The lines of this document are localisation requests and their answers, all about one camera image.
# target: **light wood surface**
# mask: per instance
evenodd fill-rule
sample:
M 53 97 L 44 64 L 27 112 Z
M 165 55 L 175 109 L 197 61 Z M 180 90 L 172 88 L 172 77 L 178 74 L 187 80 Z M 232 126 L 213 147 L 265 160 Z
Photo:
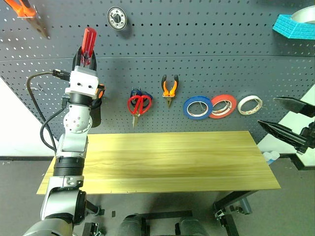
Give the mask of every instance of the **light wood surface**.
M 45 194 L 55 160 L 38 189 Z M 280 188 L 248 131 L 91 134 L 88 194 Z

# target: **perforated metal panel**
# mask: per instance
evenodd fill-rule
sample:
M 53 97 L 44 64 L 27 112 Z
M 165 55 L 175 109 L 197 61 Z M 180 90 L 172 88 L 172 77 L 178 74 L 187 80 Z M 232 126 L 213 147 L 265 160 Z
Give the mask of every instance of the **perforated metal panel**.
M 49 40 L 0 2 L 2 78 L 38 117 L 24 90 L 26 77 L 54 68 L 70 71 L 84 27 L 95 28 L 97 72 L 107 90 L 101 107 L 102 124 L 92 133 L 249 130 L 259 142 L 265 132 L 256 121 L 278 122 L 287 113 L 272 98 L 300 98 L 314 83 L 314 41 L 286 39 L 272 31 L 278 14 L 291 14 L 311 5 L 311 0 L 299 4 L 284 0 L 33 3 L 48 27 Z M 107 10 L 114 5 L 128 16 L 123 31 L 107 25 Z M 180 79 L 170 109 L 161 96 L 163 74 L 169 81 L 174 74 Z M 48 117 L 60 108 L 67 83 L 52 77 L 34 79 L 33 85 L 36 82 L 44 88 L 34 93 Z M 126 108 L 132 87 L 141 87 L 154 97 L 153 107 L 139 118 L 134 129 Z M 223 93 L 234 95 L 238 101 L 258 95 L 264 107 L 251 116 L 235 111 L 217 120 L 194 121 L 183 115 L 182 106 L 189 97 L 212 98 Z M 61 135 L 61 116 L 52 122 L 51 129 L 56 137 Z

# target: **orange tool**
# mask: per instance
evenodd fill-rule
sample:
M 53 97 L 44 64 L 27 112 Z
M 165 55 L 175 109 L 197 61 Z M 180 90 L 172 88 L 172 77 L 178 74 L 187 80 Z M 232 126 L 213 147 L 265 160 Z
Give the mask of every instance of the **orange tool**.
M 174 86 L 171 89 L 171 91 L 168 91 L 167 87 L 166 87 L 166 78 L 167 78 L 167 76 L 163 75 L 163 77 L 162 77 L 162 89 L 163 89 L 163 97 L 166 97 L 166 103 L 167 103 L 167 106 L 169 108 L 171 106 L 171 103 L 172 103 L 172 98 L 175 97 L 175 92 L 178 88 L 179 80 L 178 80 L 178 75 L 174 75 Z
M 37 18 L 37 11 L 31 7 L 28 0 L 19 0 L 20 4 L 18 4 L 14 0 L 4 0 L 18 15 L 18 18 L 26 19 L 32 27 L 34 27 L 41 35 L 45 38 L 48 38 L 48 33 L 44 25 Z

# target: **wall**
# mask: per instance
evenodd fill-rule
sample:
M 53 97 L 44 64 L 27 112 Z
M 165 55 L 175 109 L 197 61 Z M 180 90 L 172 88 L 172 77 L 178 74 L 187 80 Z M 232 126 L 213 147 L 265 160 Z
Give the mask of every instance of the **wall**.
M 52 156 L 54 152 L 40 140 L 41 123 L 0 79 L 0 156 Z M 47 141 L 48 132 L 44 132 Z
M 311 87 L 311 89 L 302 97 L 301 99 L 304 102 L 315 105 L 315 85 Z M 285 117 L 279 122 L 290 129 L 292 129 L 295 133 L 300 133 L 301 129 L 308 126 L 309 123 L 314 121 L 314 118 L 310 118 L 304 116 L 302 114 L 296 114 L 293 112 L 289 112 Z M 272 135 L 268 134 L 265 138 L 263 138 L 258 147 L 261 151 L 277 151 L 279 153 L 295 153 L 296 150 L 289 144 L 276 139 Z M 315 149 L 308 148 L 306 153 L 303 155 L 299 155 L 299 158 L 303 162 L 305 166 L 315 166 Z

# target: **cyan object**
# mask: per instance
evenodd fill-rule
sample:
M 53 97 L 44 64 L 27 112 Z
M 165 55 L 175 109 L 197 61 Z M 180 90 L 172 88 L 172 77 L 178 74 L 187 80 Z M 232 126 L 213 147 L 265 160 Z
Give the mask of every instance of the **cyan object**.
M 279 15 L 273 30 L 287 38 L 315 39 L 315 25 L 296 22 L 291 15 Z

